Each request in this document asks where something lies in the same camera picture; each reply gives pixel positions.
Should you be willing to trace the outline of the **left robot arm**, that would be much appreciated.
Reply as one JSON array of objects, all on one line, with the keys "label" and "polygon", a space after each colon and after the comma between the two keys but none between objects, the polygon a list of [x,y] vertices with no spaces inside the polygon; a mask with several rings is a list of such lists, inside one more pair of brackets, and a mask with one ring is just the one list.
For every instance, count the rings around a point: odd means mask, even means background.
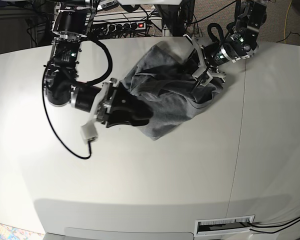
[{"label": "left robot arm", "polygon": [[257,38],[267,19],[266,9],[266,0],[237,0],[234,21],[227,25],[227,33],[218,23],[210,23],[207,33],[212,43],[203,48],[206,64],[217,68],[251,58],[259,47]]}]

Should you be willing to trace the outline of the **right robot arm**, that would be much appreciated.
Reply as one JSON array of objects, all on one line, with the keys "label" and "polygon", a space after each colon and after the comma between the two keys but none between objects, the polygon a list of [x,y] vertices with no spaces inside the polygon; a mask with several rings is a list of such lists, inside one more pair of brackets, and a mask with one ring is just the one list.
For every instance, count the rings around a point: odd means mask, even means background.
[{"label": "right robot arm", "polygon": [[[52,27],[56,37],[52,41],[50,60],[45,66],[42,93],[50,104],[89,112],[92,120],[106,125],[145,126],[153,117],[153,110],[131,95],[116,79],[106,82],[113,70],[108,48],[90,33],[97,13],[96,0],[61,0],[60,10]],[[77,58],[84,41],[90,40],[105,53],[107,69],[91,81],[77,80]]]}]

